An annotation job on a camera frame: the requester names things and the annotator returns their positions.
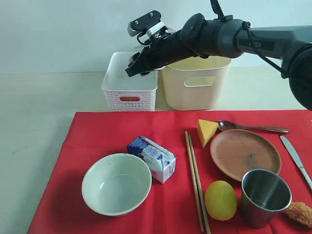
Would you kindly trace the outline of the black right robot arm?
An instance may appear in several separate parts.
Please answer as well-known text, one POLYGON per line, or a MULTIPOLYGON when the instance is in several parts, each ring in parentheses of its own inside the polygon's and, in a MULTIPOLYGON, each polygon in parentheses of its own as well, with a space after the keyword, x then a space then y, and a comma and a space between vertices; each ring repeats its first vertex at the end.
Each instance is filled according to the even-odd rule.
POLYGON ((130 58, 128 76, 146 75, 166 65, 190 57, 237 58, 256 54, 288 79, 295 99, 306 109, 312 108, 312 28, 304 26, 251 27, 232 15, 224 15, 218 1, 211 1, 215 19, 201 13, 191 16, 183 27, 170 32, 153 10, 128 24, 128 34, 140 39, 142 51, 130 58))

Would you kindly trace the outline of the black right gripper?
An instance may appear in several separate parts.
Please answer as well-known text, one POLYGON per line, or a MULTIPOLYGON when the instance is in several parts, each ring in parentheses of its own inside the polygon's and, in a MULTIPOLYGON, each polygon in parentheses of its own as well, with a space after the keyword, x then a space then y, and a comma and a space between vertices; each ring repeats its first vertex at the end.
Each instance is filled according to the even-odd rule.
POLYGON ((180 41, 181 30, 168 37, 145 47, 141 52, 130 56, 128 68, 125 69, 129 77, 145 76, 152 70, 193 57, 195 53, 180 41))

